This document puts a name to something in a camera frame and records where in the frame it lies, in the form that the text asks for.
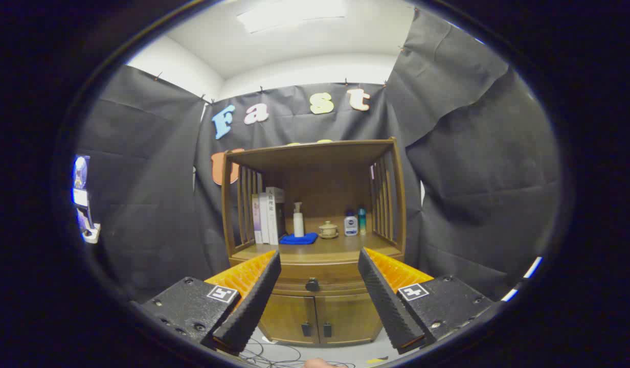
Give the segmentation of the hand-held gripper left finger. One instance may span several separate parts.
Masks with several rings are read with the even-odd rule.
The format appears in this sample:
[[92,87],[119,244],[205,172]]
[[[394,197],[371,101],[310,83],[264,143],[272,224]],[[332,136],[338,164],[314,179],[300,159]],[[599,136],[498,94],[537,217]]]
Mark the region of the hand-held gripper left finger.
[[280,254],[270,250],[204,281],[182,278],[140,310],[182,339],[237,356],[256,330],[280,273]]

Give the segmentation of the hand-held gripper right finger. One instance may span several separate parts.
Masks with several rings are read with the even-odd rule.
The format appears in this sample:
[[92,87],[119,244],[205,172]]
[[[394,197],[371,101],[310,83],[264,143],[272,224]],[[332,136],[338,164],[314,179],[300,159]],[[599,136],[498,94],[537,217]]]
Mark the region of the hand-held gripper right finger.
[[494,302],[455,275],[431,275],[364,247],[358,270],[392,347],[430,346],[477,320]]

